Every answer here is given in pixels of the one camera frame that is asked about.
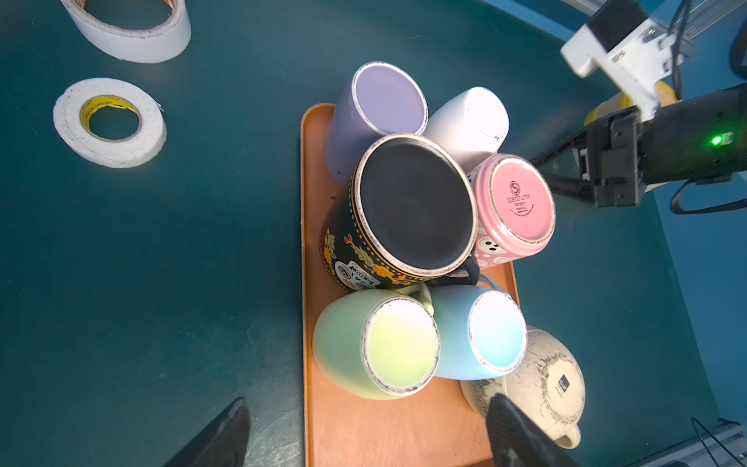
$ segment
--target table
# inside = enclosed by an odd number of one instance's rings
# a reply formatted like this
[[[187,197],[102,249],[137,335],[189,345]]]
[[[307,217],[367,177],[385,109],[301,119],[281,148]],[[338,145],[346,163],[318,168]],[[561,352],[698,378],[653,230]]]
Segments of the table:
[[[58,2],[0,4],[0,465],[159,467],[237,396],[252,411],[247,464],[300,465],[304,110],[334,102],[361,64],[389,61],[432,112],[492,89],[511,117],[503,150],[531,157],[616,91],[479,1],[187,7],[185,52],[143,65],[93,47]],[[131,28],[166,14],[152,0],[89,10]],[[168,138],[152,161],[107,169],[58,137],[56,98],[97,76],[163,106]],[[527,321],[584,371],[571,455],[622,466],[690,437],[691,415],[713,425],[653,198],[557,205],[550,246],[516,273]]]

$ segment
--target yellow object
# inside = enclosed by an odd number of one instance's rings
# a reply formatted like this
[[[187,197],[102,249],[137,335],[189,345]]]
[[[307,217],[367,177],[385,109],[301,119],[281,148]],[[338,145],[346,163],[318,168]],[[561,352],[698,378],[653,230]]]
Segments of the yellow object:
[[[661,99],[661,105],[663,107],[679,102],[675,97],[674,90],[671,89],[667,85],[667,83],[663,81],[657,81],[656,91],[659,93],[659,99]],[[591,122],[598,118],[602,118],[605,115],[611,114],[612,112],[617,112],[629,107],[633,107],[635,104],[636,103],[633,102],[633,100],[628,97],[627,94],[620,91],[611,99],[602,102],[599,106],[597,106],[597,108],[589,112],[589,115],[586,116],[586,120],[583,122],[583,125],[589,125]]]
[[[81,110],[81,123],[83,123],[83,126],[86,127],[86,130],[91,131],[91,115],[95,114],[99,109],[104,107],[126,109],[135,112],[135,114],[137,115],[135,107],[124,99],[114,96],[94,97],[86,105],[84,105],[83,109]]]

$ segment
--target white mug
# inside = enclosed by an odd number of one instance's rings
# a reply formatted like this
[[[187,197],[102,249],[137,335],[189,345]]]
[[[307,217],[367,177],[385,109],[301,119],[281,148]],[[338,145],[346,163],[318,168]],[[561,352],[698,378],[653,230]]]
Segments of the white mug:
[[[473,87],[454,97],[428,119],[423,136],[469,173],[498,152],[509,132],[509,115],[489,89]]]
[[[527,352],[512,373],[491,380],[460,381],[462,392],[484,418],[490,399],[506,395],[557,445],[573,449],[581,442],[578,421],[586,402],[583,375],[565,345],[545,331],[527,329]]]

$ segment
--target tape roll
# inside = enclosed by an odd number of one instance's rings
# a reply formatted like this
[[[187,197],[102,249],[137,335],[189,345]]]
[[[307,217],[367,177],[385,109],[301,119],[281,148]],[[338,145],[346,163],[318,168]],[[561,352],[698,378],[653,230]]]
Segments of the tape roll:
[[[157,64],[170,60],[187,48],[192,26],[185,0],[166,0],[172,12],[162,25],[129,31],[108,25],[84,10],[85,0],[61,0],[81,33],[94,46],[120,60]]]
[[[137,131],[123,140],[93,134],[91,115],[103,107],[125,108],[140,118]],[[57,99],[55,128],[83,158],[113,168],[135,167],[153,159],[166,140],[161,106],[134,84],[112,78],[91,78],[75,83]]]

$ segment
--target orange tray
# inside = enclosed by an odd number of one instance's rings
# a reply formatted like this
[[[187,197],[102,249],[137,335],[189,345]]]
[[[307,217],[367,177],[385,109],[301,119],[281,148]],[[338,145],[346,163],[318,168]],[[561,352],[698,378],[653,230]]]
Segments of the orange tray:
[[[326,379],[311,351],[319,314],[346,291],[329,277],[319,255],[319,231],[341,188],[322,157],[335,106],[319,104],[301,120],[301,245],[303,249],[303,403],[306,465],[491,466],[485,422],[454,380],[433,380],[397,400],[354,396]],[[484,270],[518,303],[513,264]]]

